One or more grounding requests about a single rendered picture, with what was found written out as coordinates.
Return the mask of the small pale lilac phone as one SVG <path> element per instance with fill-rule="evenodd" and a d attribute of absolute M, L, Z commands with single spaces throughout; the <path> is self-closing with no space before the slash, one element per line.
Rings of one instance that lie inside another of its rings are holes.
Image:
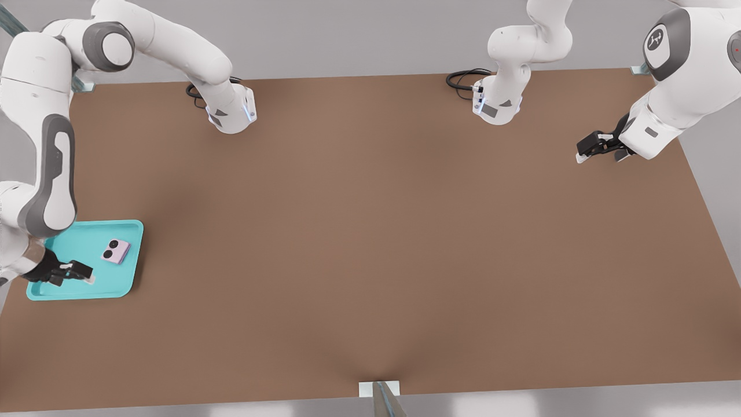
<path fill-rule="evenodd" d="M 125 240 L 111 239 L 108 242 L 106 249 L 101 254 L 101 259 L 108 261 L 109 263 L 120 265 L 128 251 L 131 248 L 131 244 Z"/>

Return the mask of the pale blue-green tray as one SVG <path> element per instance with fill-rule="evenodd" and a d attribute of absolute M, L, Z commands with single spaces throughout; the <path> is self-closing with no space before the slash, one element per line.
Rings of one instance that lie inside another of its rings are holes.
<path fill-rule="evenodd" d="M 61 261 L 72 259 L 92 267 L 94 282 L 64 280 L 61 287 L 51 283 L 29 283 L 26 295 L 32 301 L 91 300 L 120 298 L 133 285 L 145 227 L 141 221 L 80 221 L 74 222 L 60 235 L 46 240 L 45 245 Z M 104 258 L 109 242 L 118 240 L 121 246 L 129 243 L 121 261 L 114 254 Z"/>

